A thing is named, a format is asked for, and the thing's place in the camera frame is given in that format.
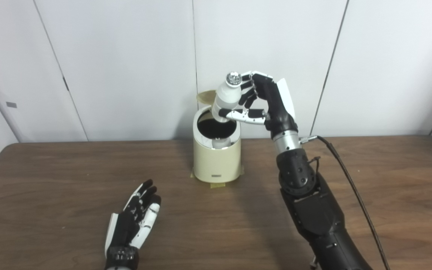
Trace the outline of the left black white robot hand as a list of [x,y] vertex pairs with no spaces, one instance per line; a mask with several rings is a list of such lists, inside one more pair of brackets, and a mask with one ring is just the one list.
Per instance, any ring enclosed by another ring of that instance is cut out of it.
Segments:
[[137,270],[139,250],[149,236],[161,197],[152,179],[143,182],[120,213],[112,213],[105,241],[105,270]]

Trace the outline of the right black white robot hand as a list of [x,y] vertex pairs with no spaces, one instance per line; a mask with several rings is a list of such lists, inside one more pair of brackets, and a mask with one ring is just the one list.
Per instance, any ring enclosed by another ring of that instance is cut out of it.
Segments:
[[211,114],[220,123],[264,125],[271,138],[289,131],[298,132],[286,79],[275,81],[271,75],[258,71],[229,73],[216,91]]

